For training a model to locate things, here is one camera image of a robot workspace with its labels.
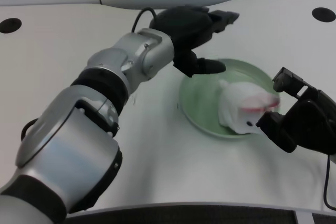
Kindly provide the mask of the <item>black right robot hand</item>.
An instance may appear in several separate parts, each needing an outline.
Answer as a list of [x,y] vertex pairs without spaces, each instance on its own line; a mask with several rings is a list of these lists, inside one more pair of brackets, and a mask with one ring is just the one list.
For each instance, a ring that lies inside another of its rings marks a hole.
[[297,99],[285,115],[265,112],[256,126],[287,153],[297,146],[335,154],[335,102],[286,68],[273,78],[273,89]]

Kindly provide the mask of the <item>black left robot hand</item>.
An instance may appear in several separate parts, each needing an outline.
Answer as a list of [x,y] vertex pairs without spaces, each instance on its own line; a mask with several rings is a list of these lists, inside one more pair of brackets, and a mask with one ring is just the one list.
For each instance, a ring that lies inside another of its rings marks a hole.
[[193,49],[212,39],[232,25],[238,13],[222,10],[210,11],[202,6],[178,6],[156,15],[149,27],[167,34],[173,43],[173,66],[188,77],[195,74],[216,74],[226,71],[224,63],[198,58]]

